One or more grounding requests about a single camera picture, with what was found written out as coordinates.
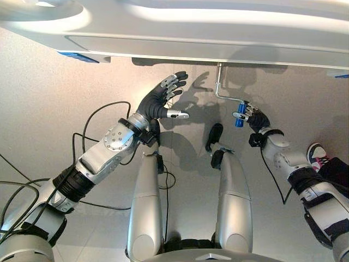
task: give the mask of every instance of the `black strap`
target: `black strap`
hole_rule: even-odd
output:
[[[279,129],[269,130],[265,134],[253,133],[250,135],[249,144],[251,147],[263,148],[267,142],[268,136],[274,135],[274,134],[285,135],[284,132],[282,132]]]
[[[151,147],[157,140],[157,135],[155,133],[153,133],[152,131],[148,132],[145,129],[140,130],[124,118],[120,118],[118,122],[126,126],[128,129],[132,130],[133,133],[135,133],[135,136],[138,137],[143,144],[148,145],[149,147]]]

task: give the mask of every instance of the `shoe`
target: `shoe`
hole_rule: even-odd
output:
[[[205,149],[208,153],[212,152],[211,144],[218,142],[222,133],[223,133],[222,124],[220,124],[220,123],[214,124],[209,132],[208,140],[207,140],[206,146],[205,146]]]
[[[316,172],[319,172],[321,167],[330,160],[325,149],[319,143],[314,143],[309,146],[306,152],[306,158]]]

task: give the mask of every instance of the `blue handle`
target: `blue handle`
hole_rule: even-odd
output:
[[[238,112],[244,114],[245,111],[246,111],[246,104],[239,104]],[[241,120],[241,119],[236,119],[235,126],[236,127],[243,127],[244,126],[244,121]]]

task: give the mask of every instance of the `metal bracket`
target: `metal bracket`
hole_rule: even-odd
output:
[[[217,73],[216,73],[216,91],[215,91],[215,96],[219,99],[224,99],[224,100],[231,100],[231,101],[237,101],[237,102],[240,102],[240,104],[245,104],[245,101],[244,100],[241,100],[239,98],[236,98],[236,97],[226,97],[226,96],[221,96],[219,94],[219,87],[221,86],[222,84],[222,67],[223,67],[223,64],[222,63],[218,63],[217,64]]]

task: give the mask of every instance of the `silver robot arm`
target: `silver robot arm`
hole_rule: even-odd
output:
[[[291,150],[283,132],[272,129],[255,106],[248,104],[246,114],[233,115],[255,131],[250,145],[261,147],[263,155],[285,174],[304,206],[304,218],[315,237],[333,250],[336,262],[349,261],[349,199],[311,167],[305,154]]]
[[[136,113],[127,120],[121,118],[75,165],[44,183],[28,212],[25,210],[31,200],[11,213],[1,227],[0,262],[24,261],[23,256],[25,261],[54,261],[51,247],[64,231],[65,215],[133,152],[139,140],[148,146],[155,143],[156,134],[146,130],[149,121],[189,117],[185,112],[164,108],[169,99],[182,93],[175,89],[184,86],[186,78],[185,72],[178,72],[164,79],[144,97]]]

